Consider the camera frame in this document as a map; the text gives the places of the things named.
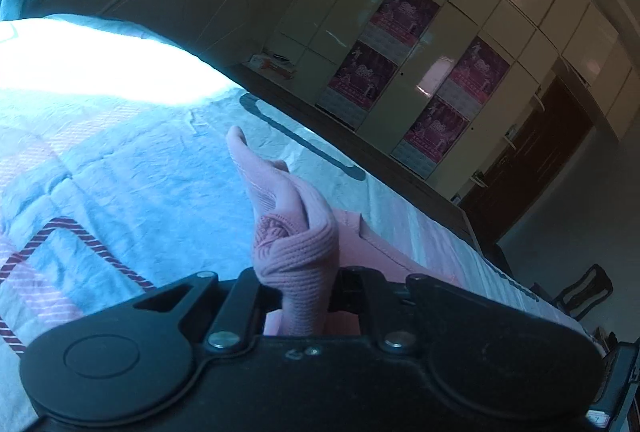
wall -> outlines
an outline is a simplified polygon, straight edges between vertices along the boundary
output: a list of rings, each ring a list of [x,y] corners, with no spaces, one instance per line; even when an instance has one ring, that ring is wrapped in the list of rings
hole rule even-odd
[[[412,40],[401,41],[380,22],[390,2],[297,0],[266,48],[297,69],[283,87],[332,113],[447,199],[499,154],[504,133],[526,118],[558,58],[584,78],[603,118],[631,75],[618,32],[591,0],[423,0],[437,11]],[[409,0],[410,8],[417,4]],[[478,40],[484,54],[470,56]],[[508,71],[494,73],[503,63]],[[469,80],[478,69],[497,78]],[[361,71],[373,79],[349,83]],[[640,103],[636,78],[622,102],[632,112],[612,111],[619,133]]]
[[[552,296],[601,265],[614,293],[583,320],[622,340],[640,335],[640,117],[620,143],[594,132],[563,181],[500,245],[517,281]]]

brown wooden door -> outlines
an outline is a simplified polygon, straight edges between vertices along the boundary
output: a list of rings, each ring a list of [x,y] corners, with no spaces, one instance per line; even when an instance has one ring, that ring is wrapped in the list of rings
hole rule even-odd
[[[591,120],[560,79],[546,91],[545,111],[534,111],[506,149],[465,196],[460,207],[483,250],[509,230],[578,148]]]

bed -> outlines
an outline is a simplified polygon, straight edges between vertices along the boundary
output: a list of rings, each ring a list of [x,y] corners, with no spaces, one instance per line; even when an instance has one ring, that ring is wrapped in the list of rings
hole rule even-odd
[[[33,419],[18,363],[36,336],[200,270],[231,279],[250,265],[232,125],[421,265],[584,332],[328,142],[142,26],[0,22],[0,69],[4,430]]]

pink poster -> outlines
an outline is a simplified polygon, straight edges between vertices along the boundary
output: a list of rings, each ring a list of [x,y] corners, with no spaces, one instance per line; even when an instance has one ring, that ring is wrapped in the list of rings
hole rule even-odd
[[[449,74],[449,79],[482,106],[508,69],[509,63],[484,40],[476,37]]]
[[[431,0],[384,0],[369,23],[411,50],[437,11]]]
[[[356,41],[329,82],[329,87],[368,111],[397,68],[380,53]]]
[[[468,123],[455,109],[436,97],[404,135],[404,140],[439,163]]]

pink glove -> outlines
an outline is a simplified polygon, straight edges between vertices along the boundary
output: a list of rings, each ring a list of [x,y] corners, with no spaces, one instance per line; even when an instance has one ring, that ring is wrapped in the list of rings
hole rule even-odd
[[[279,335],[319,335],[338,271],[338,224],[322,195],[247,146],[239,127],[226,135],[254,206],[253,263],[264,285],[282,292]]]

